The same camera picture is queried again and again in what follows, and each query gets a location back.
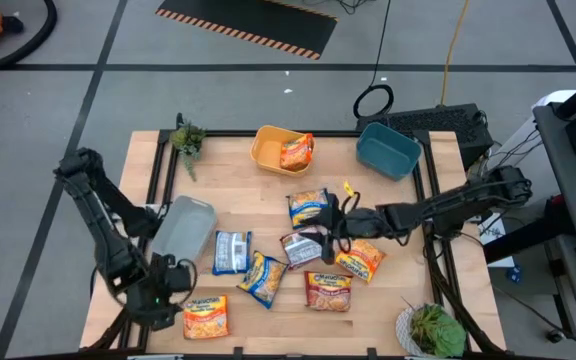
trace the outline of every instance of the teal bowl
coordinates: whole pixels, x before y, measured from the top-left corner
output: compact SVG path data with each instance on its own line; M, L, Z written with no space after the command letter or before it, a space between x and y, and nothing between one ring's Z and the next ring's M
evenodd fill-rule
M412 172L419 156L419 144L379 123L366 126L357 141L357 160L395 181Z

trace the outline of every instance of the wooden tabletop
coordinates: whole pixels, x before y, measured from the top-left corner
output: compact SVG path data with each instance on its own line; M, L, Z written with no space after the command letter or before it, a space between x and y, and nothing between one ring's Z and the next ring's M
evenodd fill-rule
M134 132L128 149L120 189L135 204L146 198L157 132ZM217 211L217 230L252 231L252 249L286 261L279 238L291 232L286 195L326 187L345 197L343 182L361 192L361 207L390 202L416 202L411 176L394 182L359 164L354 138L317 138L316 152L308 174L290 178L257 168L249 150L253 138L208 137L202 158L195 164L197 182L186 173L182 162L177 168L173 194L208 202ZM431 133L431 144L441 191L465 181L454 133ZM167 148L164 159L168 158ZM421 157L426 194L430 194L426 164ZM166 174L161 173L158 202ZM464 232L477 236L475 226ZM304 306L303 271L346 274L338 265L317 260L288 271L270 310L248 293L236 288L243 275L213 276L211 267L214 237L198 262L199 281L192 298L228 296L228 322L231 335L211 340L183 338L181 314L175 326L153 332L149 353L229 354L241 346L246 354L364 355L375 347L380 355L405 355L395 336L397 315L408 305L433 302L425 259L421 254L423 237L413 232L410 243L401 247L393 240L371 240L387 254L372 282L359 278L352 283L351 310L347 313L317 312ZM464 305L480 327L498 346L505 348L497 307L481 246L466 238L452 242L456 270ZM97 281L90 304L81 345L94 342L112 322L119 309L109 298L103 281Z

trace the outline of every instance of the floor mat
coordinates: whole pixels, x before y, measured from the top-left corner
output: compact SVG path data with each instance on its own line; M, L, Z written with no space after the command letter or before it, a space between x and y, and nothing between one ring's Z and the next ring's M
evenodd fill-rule
M337 18L272 0L165 0L157 15L317 60Z

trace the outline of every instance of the ramen noodle packet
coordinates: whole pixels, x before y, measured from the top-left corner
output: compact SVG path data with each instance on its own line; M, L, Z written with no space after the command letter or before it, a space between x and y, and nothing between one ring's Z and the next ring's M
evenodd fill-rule
M225 296L189 301L184 305L184 338L212 339L230 335Z
M321 256L321 245L301 235L302 233L316 234L318 232L316 226L308 226L279 239L290 262L288 270L297 269Z
M237 287L252 295L266 309L270 309L287 267L288 265L255 251L250 270Z
M281 145L279 167L285 170L298 171L310 164L314 142L312 134L288 141Z
M369 283L385 256L386 254L368 241L355 240L350 252L339 252L335 262Z
M245 273L250 263L252 232L217 231L213 275Z
M306 277L306 306L314 310L350 310L350 282L352 276L321 274L304 271Z
M324 189L304 191L288 196L288 212L292 219L292 228L299 229L301 221L309 219L328 207L328 191Z

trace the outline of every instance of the concrete floor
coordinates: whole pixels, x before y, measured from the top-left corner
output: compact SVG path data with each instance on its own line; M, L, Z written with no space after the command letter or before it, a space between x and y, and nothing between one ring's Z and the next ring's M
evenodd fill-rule
M170 128L177 112L211 129L352 129L352 103L372 73L350 70L370 69L386 8L377 1L349 16L333 2L312 6L339 17L313 62L156 16L161 0L55 3L59 23L48 41L17 68L0 71L0 358L70 352L79 344L92 241L72 201L53 187L51 170L66 150L100 151L118 181L130 133ZM393 0L382 64L401 66L377 75L394 89L393 111L438 104L461 6ZM0 9L18 13L27 28L0 41L1 57L40 28L45 9L40 0L0 0ZM563 19L553 16L557 9ZM454 51L454 64L463 66L450 74L447 104L477 103L493 138L504 142L536 100L576 88L576 1L475 0ZM367 99L361 112L382 101ZM552 304L535 301L556 317ZM542 346L543 328L527 326L533 319L508 300L498 302L512 350L575 357L576 345Z

